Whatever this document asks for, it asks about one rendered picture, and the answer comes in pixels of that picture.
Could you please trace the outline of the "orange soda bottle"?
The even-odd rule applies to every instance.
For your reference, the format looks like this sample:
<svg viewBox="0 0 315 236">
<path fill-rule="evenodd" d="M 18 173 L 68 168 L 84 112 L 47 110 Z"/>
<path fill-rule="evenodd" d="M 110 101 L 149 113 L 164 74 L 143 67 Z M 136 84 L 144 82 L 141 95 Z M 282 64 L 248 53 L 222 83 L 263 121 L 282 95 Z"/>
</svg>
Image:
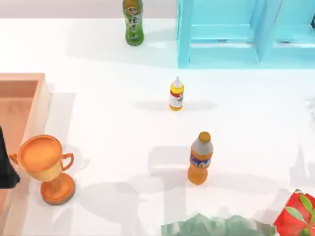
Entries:
<svg viewBox="0 0 315 236">
<path fill-rule="evenodd" d="M 214 147 L 211 142 L 210 133 L 203 131 L 192 143 L 190 151 L 190 165 L 188 168 L 188 178 L 195 184 L 200 185 L 205 182 L 211 163 Z"/>
</svg>

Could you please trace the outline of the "small yellow squeeze bottle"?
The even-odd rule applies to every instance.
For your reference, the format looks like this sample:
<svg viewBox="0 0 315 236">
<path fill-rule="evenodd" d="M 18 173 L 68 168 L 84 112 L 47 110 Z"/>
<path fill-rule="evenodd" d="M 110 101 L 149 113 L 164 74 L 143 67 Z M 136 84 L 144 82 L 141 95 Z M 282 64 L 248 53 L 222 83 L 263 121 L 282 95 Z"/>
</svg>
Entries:
<svg viewBox="0 0 315 236">
<path fill-rule="evenodd" d="M 179 111 L 183 107 L 184 84 L 179 76 L 172 82 L 170 86 L 169 107 L 173 111 Z"/>
</svg>

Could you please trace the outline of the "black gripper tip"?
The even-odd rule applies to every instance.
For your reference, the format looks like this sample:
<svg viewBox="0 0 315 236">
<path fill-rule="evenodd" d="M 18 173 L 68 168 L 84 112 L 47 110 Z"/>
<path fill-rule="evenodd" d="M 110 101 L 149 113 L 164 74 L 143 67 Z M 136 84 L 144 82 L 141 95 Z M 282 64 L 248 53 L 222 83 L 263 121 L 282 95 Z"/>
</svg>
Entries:
<svg viewBox="0 0 315 236">
<path fill-rule="evenodd" d="M 0 126 L 0 189 L 13 189 L 19 182 L 20 177 L 8 158 L 2 127 Z"/>
</svg>

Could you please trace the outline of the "orange trophy cup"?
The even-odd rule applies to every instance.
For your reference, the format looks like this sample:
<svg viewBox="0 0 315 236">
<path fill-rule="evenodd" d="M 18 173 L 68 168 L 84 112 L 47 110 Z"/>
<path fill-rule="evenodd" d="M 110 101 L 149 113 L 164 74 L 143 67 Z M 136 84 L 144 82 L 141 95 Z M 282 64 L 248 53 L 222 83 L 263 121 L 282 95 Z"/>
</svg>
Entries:
<svg viewBox="0 0 315 236">
<path fill-rule="evenodd" d="M 18 152 L 8 156 L 32 178 L 41 182 L 41 196 L 50 205 L 61 205 L 75 192 L 75 182 L 65 173 L 74 163 L 72 153 L 63 154 L 58 139 L 36 135 L 26 140 Z"/>
</svg>

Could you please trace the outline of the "shallow salmon-coloured box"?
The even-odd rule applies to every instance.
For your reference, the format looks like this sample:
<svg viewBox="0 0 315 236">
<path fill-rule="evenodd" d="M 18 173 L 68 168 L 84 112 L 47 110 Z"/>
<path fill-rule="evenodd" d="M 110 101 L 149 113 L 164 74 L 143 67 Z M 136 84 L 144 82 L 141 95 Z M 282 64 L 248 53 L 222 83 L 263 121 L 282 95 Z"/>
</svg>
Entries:
<svg viewBox="0 0 315 236">
<path fill-rule="evenodd" d="M 44 132 L 51 97 L 43 73 L 0 73 L 0 126 L 9 154 Z M 21 181 L 0 190 L 0 236 L 21 236 L 27 213 L 31 178 L 17 164 L 13 167 Z"/>
</svg>

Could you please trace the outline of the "red plant pot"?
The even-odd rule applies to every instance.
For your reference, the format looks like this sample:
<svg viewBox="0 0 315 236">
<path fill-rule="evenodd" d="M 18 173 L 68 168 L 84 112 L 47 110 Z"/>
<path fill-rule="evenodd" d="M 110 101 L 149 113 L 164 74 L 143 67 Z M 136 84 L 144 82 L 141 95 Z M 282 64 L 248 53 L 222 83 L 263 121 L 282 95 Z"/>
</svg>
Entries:
<svg viewBox="0 0 315 236">
<path fill-rule="evenodd" d="M 315 236 L 315 198 L 296 189 L 273 223 L 271 236 Z"/>
</svg>

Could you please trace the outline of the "green bottle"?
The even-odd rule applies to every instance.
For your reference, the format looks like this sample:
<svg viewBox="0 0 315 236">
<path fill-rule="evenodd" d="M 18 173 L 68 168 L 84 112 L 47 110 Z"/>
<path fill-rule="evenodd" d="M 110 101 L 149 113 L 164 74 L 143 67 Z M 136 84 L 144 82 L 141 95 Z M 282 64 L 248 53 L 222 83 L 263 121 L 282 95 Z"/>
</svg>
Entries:
<svg viewBox="0 0 315 236">
<path fill-rule="evenodd" d="M 144 40 L 142 12 L 142 0 L 123 0 L 123 13 L 126 24 L 125 38 L 130 46 L 139 46 Z"/>
</svg>

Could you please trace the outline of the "light blue rack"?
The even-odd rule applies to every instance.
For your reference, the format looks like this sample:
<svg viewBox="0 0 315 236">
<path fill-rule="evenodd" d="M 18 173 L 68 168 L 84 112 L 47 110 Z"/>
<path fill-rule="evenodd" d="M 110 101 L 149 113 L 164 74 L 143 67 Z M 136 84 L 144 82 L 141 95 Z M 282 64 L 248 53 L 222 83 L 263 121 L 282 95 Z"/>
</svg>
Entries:
<svg viewBox="0 0 315 236">
<path fill-rule="evenodd" d="M 177 62 L 315 69 L 315 0 L 177 0 Z"/>
</svg>

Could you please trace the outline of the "pale green leafy plant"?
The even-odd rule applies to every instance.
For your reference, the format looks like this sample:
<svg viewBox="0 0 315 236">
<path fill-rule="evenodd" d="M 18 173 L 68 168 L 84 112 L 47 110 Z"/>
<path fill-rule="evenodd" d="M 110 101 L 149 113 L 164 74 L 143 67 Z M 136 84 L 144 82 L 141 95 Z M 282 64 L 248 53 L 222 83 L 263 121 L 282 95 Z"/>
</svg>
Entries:
<svg viewBox="0 0 315 236">
<path fill-rule="evenodd" d="M 161 226 L 161 236 L 280 236 L 275 226 L 240 215 L 229 218 L 196 214 L 186 221 Z"/>
</svg>

